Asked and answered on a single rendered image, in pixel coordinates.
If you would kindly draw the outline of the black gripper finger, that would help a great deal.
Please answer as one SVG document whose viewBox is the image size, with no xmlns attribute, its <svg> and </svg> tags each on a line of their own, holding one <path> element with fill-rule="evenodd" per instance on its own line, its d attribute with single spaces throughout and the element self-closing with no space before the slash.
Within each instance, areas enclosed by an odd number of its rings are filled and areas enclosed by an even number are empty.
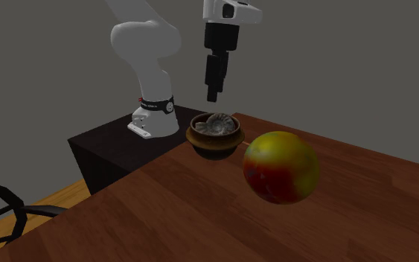
<svg viewBox="0 0 419 262">
<path fill-rule="evenodd" d="M 209 54 L 206 60 L 205 84 L 208 86 L 207 101 L 216 102 L 220 92 L 220 58 Z"/>
<path fill-rule="evenodd" d="M 226 78 L 227 68 L 228 68 L 228 52 L 227 51 L 221 52 L 219 54 L 219 58 L 220 58 L 220 73 L 219 73 L 220 78 L 219 78 L 218 92 L 222 92 L 223 84 Z"/>
</svg>

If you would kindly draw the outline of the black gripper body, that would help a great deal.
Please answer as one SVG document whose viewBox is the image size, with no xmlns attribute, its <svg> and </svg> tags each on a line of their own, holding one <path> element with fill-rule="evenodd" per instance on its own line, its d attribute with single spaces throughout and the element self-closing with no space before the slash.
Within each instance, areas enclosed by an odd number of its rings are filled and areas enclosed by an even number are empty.
<svg viewBox="0 0 419 262">
<path fill-rule="evenodd" d="M 206 22 L 204 46 L 215 51 L 235 51 L 239 31 L 239 25 Z"/>
</svg>

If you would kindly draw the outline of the grey spiral shell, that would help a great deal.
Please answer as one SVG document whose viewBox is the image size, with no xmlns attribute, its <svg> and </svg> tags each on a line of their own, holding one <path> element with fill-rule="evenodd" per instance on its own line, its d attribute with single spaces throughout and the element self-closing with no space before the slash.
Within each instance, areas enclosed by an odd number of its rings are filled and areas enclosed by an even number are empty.
<svg viewBox="0 0 419 262">
<path fill-rule="evenodd" d="M 230 115 L 214 113 L 206 122 L 195 123 L 195 130 L 206 135 L 227 135 L 236 127 Z"/>
</svg>

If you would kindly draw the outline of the brown ceramic bowl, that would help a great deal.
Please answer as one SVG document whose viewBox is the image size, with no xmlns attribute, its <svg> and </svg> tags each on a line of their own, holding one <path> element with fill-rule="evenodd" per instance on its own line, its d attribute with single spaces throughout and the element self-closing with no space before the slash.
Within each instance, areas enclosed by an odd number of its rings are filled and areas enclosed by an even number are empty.
<svg viewBox="0 0 419 262">
<path fill-rule="evenodd" d="M 245 138 L 240 122 L 233 116 L 236 130 L 227 135 L 206 135 L 195 130 L 195 123 L 206 122 L 214 113 L 203 113 L 194 117 L 186 131 L 186 139 L 191 143 L 195 152 L 201 157 L 213 161 L 226 159 Z"/>
</svg>

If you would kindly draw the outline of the red and yellow apple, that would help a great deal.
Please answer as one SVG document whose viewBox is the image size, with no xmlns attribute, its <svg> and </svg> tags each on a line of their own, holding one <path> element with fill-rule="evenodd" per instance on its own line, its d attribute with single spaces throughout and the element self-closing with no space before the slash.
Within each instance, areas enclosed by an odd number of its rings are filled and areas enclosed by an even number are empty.
<svg viewBox="0 0 419 262">
<path fill-rule="evenodd" d="M 319 182 L 319 160 L 314 149 L 284 131 L 258 136 L 246 149 L 243 175 L 261 199 L 290 205 L 306 199 Z"/>
</svg>

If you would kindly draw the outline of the dark robot stand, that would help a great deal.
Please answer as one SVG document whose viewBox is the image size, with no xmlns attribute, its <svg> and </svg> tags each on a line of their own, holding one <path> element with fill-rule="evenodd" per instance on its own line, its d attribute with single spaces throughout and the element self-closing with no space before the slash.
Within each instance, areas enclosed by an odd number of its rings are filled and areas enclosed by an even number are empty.
<svg viewBox="0 0 419 262">
<path fill-rule="evenodd" d="M 145 139 L 127 128 L 128 114 L 68 140 L 91 195 L 186 142 L 191 119 L 202 112 L 176 107 L 179 131 L 164 138 Z"/>
</svg>

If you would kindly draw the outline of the brown wooden table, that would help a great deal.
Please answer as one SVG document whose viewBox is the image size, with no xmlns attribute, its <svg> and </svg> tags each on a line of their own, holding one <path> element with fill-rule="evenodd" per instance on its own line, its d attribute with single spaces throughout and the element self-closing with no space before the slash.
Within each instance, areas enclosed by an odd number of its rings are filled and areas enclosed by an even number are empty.
<svg viewBox="0 0 419 262">
<path fill-rule="evenodd" d="M 0 248 L 0 262 L 419 262 L 419 164 L 300 132 L 321 176 L 294 205 L 188 143 Z"/>
</svg>

